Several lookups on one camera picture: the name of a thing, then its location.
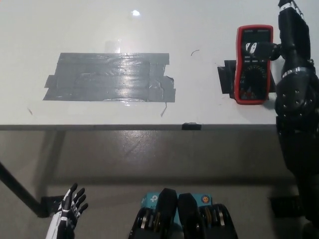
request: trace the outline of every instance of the table leg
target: table leg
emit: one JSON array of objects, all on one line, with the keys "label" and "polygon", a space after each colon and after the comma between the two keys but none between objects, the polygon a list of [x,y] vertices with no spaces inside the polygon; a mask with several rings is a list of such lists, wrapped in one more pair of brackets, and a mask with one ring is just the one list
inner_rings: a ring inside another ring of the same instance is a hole
[{"label": "table leg", "polygon": [[40,218],[54,213],[63,199],[63,196],[42,197],[38,202],[1,163],[0,180]]}]

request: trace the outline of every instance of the tape patch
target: tape patch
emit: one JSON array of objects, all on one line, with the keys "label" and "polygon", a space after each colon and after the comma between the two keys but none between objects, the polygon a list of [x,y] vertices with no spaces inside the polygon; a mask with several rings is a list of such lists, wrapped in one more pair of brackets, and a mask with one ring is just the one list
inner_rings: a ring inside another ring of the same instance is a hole
[{"label": "tape patch", "polygon": [[61,53],[45,101],[175,102],[168,53]]}]

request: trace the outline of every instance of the gray floor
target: gray floor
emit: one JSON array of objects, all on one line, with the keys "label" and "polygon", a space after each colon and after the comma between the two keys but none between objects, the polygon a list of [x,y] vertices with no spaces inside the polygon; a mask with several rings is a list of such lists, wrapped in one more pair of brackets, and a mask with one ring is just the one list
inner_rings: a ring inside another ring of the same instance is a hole
[{"label": "gray floor", "polygon": [[[240,239],[300,238],[299,220],[275,220],[270,209],[270,196],[296,193],[274,131],[3,131],[0,159],[37,198],[73,182],[87,189],[77,239],[127,238],[141,198],[163,187],[212,194]],[[2,183],[0,202],[1,238],[45,238],[50,219]]]}]

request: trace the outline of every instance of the white robotic hand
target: white robotic hand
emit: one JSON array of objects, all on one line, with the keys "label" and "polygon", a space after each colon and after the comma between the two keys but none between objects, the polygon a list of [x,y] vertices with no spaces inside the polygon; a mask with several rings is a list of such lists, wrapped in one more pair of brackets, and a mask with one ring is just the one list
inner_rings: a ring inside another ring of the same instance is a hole
[{"label": "white robotic hand", "polygon": [[65,194],[56,214],[54,214],[46,239],[74,239],[74,229],[83,211],[88,208],[88,204],[80,205],[84,202],[86,195],[82,188],[78,193],[72,194],[77,189],[75,183]]}]

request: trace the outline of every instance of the multimeter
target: multimeter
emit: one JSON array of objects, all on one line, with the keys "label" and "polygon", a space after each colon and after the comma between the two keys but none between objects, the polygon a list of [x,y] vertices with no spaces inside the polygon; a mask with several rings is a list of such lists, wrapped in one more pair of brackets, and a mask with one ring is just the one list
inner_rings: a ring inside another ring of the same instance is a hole
[{"label": "multimeter", "polygon": [[237,30],[237,61],[234,97],[240,105],[261,105],[268,99],[271,83],[270,60],[258,59],[245,51],[258,42],[273,42],[274,29],[269,25],[248,25]]}]

